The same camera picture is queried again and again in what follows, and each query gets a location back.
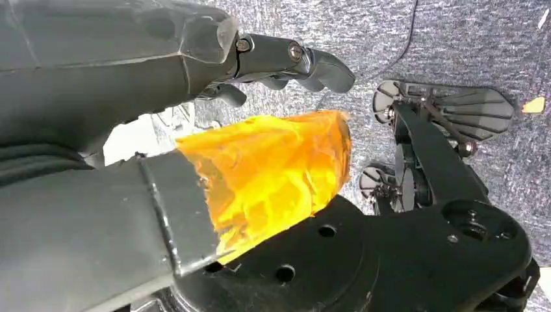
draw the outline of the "black plastic part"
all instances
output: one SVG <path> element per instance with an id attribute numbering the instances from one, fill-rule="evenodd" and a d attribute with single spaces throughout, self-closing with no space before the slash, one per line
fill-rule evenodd
<path id="1" fill-rule="evenodd" d="M 448 224 L 446 213 L 456 207 L 481 217 L 490 214 L 491 222 L 480 222 L 511 224 L 516 235 L 472 239 Z M 320 234 L 327 225 L 336 230 L 334 236 Z M 449 235 L 458 242 L 450 242 Z M 363 216 L 337 196 L 316 218 L 217 272 L 181 278 L 163 298 L 173 308 L 212 312 L 472 311 L 529 262 L 526 234 L 494 207 L 453 201 L 409 213 Z"/>
<path id="2" fill-rule="evenodd" d="M 462 135 L 486 140 L 507 131 L 514 115 L 512 104 L 489 88 L 450 87 L 437 84 L 382 82 L 373 95 L 373 111 L 381 123 L 391 122 L 385 109 L 401 101 L 415 109 L 430 103 Z"/>

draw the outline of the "orange plastic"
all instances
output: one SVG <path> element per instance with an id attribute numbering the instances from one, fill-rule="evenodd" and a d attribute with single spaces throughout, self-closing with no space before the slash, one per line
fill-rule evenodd
<path id="1" fill-rule="evenodd" d="M 338 111 L 257 116 L 177 139 L 204 181 L 219 262 L 323 209 L 348 179 L 350 148 Z"/>

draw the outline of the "gray robotic arm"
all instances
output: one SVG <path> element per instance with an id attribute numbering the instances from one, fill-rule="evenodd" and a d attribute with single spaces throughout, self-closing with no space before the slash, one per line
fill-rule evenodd
<path id="1" fill-rule="evenodd" d="M 1 311 L 112 311 L 219 256 L 181 154 L 84 162 L 116 125 L 194 98 L 240 106 L 235 83 L 354 82 L 329 53 L 239 36 L 225 12 L 177 0 L 8 0 L 0 12 Z"/>

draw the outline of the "hole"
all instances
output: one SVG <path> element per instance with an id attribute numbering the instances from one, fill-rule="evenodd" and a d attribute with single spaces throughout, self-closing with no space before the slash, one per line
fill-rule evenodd
<path id="1" fill-rule="evenodd" d="M 486 229 L 477 224 L 465 224 L 461 227 L 461 232 L 477 241 L 486 241 Z"/>
<path id="2" fill-rule="evenodd" d="M 294 268 L 290 265 L 282 265 L 275 272 L 275 277 L 281 283 L 288 283 L 294 278 Z"/>
<path id="3" fill-rule="evenodd" d="M 337 230 L 332 226 L 325 225 L 320 227 L 318 233 L 323 237 L 334 237 L 337 234 Z"/>
<path id="4" fill-rule="evenodd" d="M 217 262 L 213 262 L 213 263 L 205 266 L 205 272 L 216 273 L 216 272 L 220 271 L 223 268 L 224 268 L 224 266 L 220 262 L 217 261 Z"/>

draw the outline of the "screw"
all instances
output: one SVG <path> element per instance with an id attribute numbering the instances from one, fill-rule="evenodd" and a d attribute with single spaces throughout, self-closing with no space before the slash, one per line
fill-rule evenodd
<path id="1" fill-rule="evenodd" d="M 499 239 L 511 239 L 512 238 L 512 235 L 509 233 L 509 232 L 501 232 L 499 235 L 498 235 L 498 238 Z"/>
<path id="2" fill-rule="evenodd" d="M 302 47 L 300 46 L 300 44 L 296 43 L 296 42 L 291 42 L 289 44 L 289 56 L 291 57 L 291 60 L 293 62 L 300 62 L 300 60 L 302 59 Z"/>
<path id="3" fill-rule="evenodd" d="M 235 44 L 235 47 L 239 52 L 251 51 L 251 44 L 246 39 L 239 39 Z"/>
<path id="4" fill-rule="evenodd" d="M 456 235 L 451 234 L 451 235 L 448 235 L 448 241 L 455 244 L 455 243 L 459 242 L 459 238 Z"/>

